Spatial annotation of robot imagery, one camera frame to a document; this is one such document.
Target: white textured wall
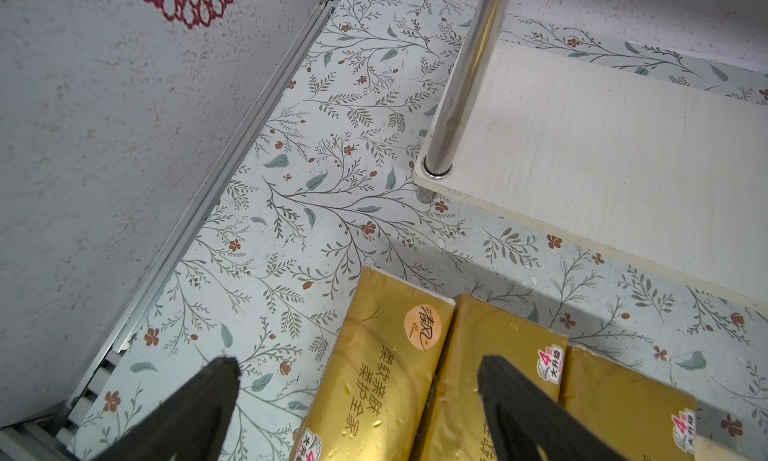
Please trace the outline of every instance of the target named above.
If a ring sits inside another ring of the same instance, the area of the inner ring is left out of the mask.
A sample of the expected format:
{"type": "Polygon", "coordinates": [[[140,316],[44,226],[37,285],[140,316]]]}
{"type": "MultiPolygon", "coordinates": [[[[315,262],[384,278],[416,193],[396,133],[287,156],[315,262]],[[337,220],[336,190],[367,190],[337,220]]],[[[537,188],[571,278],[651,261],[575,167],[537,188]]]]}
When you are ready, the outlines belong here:
{"type": "Polygon", "coordinates": [[[0,426],[69,395],[316,3],[0,0],[0,426]]]}
{"type": "Polygon", "coordinates": [[[766,4],[768,0],[511,0],[508,12],[622,40],[768,65],[766,4]]]}

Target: metal rod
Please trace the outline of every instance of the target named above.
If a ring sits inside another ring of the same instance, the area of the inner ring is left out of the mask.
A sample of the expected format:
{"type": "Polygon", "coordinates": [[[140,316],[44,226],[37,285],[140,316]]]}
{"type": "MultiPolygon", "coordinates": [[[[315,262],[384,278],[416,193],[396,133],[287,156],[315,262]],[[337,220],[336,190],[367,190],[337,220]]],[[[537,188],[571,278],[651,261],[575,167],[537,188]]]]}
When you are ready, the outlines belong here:
{"type": "Polygon", "coordinates": [[[451,80],[443,95],[424,168],[430,176],[448,174],[462,138],[466,119],[475,105],[482,77],[491,59],[507,14],[509,0],[480,0],[461,51],[453,65],[451,80]]]}

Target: white shelf board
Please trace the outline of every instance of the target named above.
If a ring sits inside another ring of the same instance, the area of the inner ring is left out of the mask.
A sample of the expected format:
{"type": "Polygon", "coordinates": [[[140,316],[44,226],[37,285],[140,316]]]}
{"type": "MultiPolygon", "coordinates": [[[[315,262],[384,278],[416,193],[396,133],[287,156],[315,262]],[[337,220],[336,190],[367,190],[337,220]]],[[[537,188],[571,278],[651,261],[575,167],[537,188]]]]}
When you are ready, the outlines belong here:
{"type": "Polygon", "coordinates": [[[768,106],[499,41],[437,180],[433,131],[420,186],[768,313],[768,106]]]}
{"type": "Polygon", "coordinates": [[[91,382],[88,383],[88,389],[90,389],[97,395],[101,394],[101,390],[104,389],[104,386],[106,386],[107,381],[109,381],[110,375],[111,373],[109,371],[100,367],[94,373],[94,376],[91,378],[91,382]]]}
{"type": "Polygon", "coordinates": [[[104,356],[104,359],[107,360],[109,363],[112,363],[114,366],[118,366],[120,363],[120,360],[123,359],[123,354],[119,353],[117,351],[107,351],[106,356],[104,356]]]}
{"type": "Polygon", "coordinates": [[[86,397],[78,399],[77,403],[72,408],[72,411],[69,413],[69,420],[80,426],[83,421],[85,421],[85,417],[88,415],[88,411],[91,410],[93,405],[94,402],[86,397]]]}

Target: leaf pattern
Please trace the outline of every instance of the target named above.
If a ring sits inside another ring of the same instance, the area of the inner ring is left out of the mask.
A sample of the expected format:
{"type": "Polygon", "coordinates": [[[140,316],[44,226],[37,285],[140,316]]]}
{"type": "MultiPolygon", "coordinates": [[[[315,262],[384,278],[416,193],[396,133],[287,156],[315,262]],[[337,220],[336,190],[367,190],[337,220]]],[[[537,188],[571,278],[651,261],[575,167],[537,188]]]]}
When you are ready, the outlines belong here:
{"type": "MultiPolygon", "coordinates": [[[[675,384],[701,401],[700,433],[768,455],[764,314],[451,198],[419,197],[412,168],[471,19],[472,8],[444,0],[340,2],[108,380],[122,403],[94,404],[73,453],[97,456],[226,350],[242,377],[220,458],[286,461],[371,264],[466,291],[675,384]],[[150,327],[159,332],[148,346],[150,327]],[[725,419],[744,435],[732,437],[725,419]]],[[[520,16],[501,38],[768,103],[762,74],[717,64],[724,79],[657,46],[520,16]]]]}

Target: yellow tissue package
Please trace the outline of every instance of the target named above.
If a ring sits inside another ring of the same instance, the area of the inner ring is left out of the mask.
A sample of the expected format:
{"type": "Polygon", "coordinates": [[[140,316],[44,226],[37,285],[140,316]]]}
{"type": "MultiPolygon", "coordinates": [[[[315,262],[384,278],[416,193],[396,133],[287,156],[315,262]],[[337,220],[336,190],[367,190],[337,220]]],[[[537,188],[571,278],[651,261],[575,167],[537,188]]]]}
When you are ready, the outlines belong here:
{"type": "Polygon", "coordinates": [[[408,459],[454,306],[364,267],[290,461],[408,459]]]}
{"type": "Polygon", "coordinates": [[[696,398],[580,347],[568,347],[560,405],[628,460],[694,459],[696,398]]]}
{"type": "Polygon", "coordinates": [[[479,301],[456,297],[456,312],[412,461],[496,459],[478,393],[485,355],[506,358],[552,399],[558,398],[568,339],[479,301]]]}

